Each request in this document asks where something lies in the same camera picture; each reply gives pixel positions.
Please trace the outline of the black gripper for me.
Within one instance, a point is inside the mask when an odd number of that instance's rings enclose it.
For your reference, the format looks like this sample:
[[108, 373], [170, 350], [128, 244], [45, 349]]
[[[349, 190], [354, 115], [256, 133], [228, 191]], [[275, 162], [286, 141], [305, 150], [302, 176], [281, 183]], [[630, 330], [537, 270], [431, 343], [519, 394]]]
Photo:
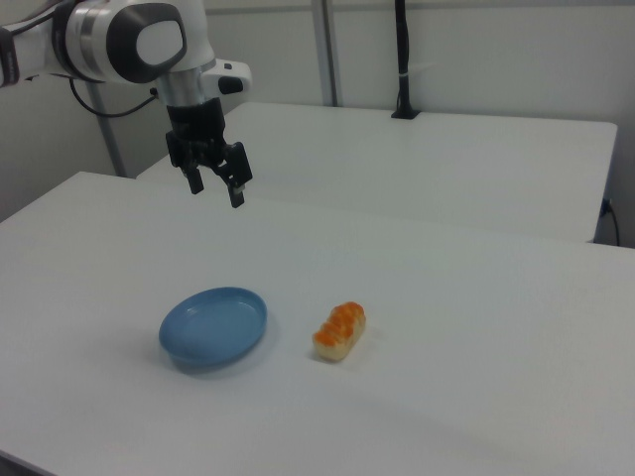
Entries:
[[204, 190], [198, 165], [217, 168], [227, 186], [231, 206], [244, 203], [245, 184], [253, 179], [242, 143], [228, 144], [219, 98], [194, 106], [167, 107], [172, 130], [166, 135], [171, 163], [181, 168], [192, 194]]

